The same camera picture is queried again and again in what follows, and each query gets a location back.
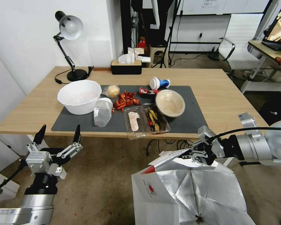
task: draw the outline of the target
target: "label sticker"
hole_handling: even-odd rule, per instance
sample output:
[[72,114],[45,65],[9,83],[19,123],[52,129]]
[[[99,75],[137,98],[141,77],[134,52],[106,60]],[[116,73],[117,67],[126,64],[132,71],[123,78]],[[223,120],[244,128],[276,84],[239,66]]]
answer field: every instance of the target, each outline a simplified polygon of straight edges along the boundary
[[99,113],[99,109],[98,108],[94,108],[94,117],[97,117]]

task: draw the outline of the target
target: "tan desk surface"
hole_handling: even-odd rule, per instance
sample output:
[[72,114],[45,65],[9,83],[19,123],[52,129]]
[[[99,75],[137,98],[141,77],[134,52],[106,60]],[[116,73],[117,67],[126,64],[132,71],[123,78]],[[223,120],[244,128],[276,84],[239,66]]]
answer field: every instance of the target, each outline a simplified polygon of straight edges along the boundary
[[261,41],[249,41],[249,44],[272,59],[275,59],[276,57],[281,58],[281,52],[270,49],[269,47],[263,45]]
[[[64,84],[54,76],[68,67],[55,67],[0,124],[0,133],[35,134],[43,124],[46,135],[71,136],[74,132],[51,131],[63,105],[57,93]],[[58,78],[67,82],[66,74]],[[143,68],[141,75],[112,75],[111,71],[92,71],[88,79],[101,85],[148,85],[152,77],[170,79],[171,85],[189,85],[194,92],[208,126],[215,132],[242,128],[238,114],[248,112],[260,126],[267,126],[250,102],[241,94],[221,69],[157,69]],[[124,132],[82,132],[82,136],[126,138]],[[197,138],[196,133],[165,133],[148,138]]]

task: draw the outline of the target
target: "chair armrest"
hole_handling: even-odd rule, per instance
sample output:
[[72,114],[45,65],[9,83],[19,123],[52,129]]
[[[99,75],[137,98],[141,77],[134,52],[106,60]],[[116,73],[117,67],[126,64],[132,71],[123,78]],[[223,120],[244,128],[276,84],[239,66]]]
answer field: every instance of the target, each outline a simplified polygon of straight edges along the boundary
[[227,57],[223,60],[223,61],[227,61],[229,59],[229,57],[232,55],[232,53],[234,52],[235,44],[232,41],[230,41],[229,39],[225,38],[225,37],[221,37],[220,39],[225,40],[225,41],[229,42],[230,44],[232,44],[231,51],[229,52]]

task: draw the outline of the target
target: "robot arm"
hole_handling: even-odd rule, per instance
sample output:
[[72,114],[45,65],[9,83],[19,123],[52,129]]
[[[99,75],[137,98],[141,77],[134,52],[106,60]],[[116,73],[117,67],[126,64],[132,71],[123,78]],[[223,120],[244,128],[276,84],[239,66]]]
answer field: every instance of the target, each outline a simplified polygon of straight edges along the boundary
[[[245,129],[257,127],[254,118],[248,113],[239,115]],[[281,128],[281,121],[271,127]],[[281,130],[267,130],[265,136],[258,129],[246,130],[243,135],[231,135],[221,139],[215,137],[207,126],[198,130],[200,141],[193,144],[189,151],[182,154],[183,159],[211,165],[216,158],[234,157],[238,160],[254,159],[263,165],[281,165]]]
[[20,208],[0,208],[0,225],[50,224],[53,199],[57,194],[57,178],[65,179],[67,174],[62,165],[70,161],[83,147],[80,144],[80,125],[77,126],[73,144],[66,149],[41,148],[45,130],[46,125],[35,135],[32,144],[27,144],[29,155],[26,165],[35,175],[33,184],[25,190]]

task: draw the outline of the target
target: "desk lamp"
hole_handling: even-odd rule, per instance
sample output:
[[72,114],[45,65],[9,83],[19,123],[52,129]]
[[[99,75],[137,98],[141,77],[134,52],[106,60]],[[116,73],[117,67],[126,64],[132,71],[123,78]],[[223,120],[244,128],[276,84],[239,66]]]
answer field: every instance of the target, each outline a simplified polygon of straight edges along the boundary
[[66,15],[62,11],[57,11],[55,13],[55,18],[59,22],[59,30],[60,32],[55,35],[53,38],[65,56],[66,61],[71,67],[71,71],[67,74],[67,78],[69,81],[78,81],[84,80],[88,77],[88,74],[85,70],[75,69],[75,64],[71,60],[69,56],[66,55],[62,46],[60,45],[60,41],[62,39],[74,40],[78,38],[83,31],[83,24],[81,20],[75,16]]

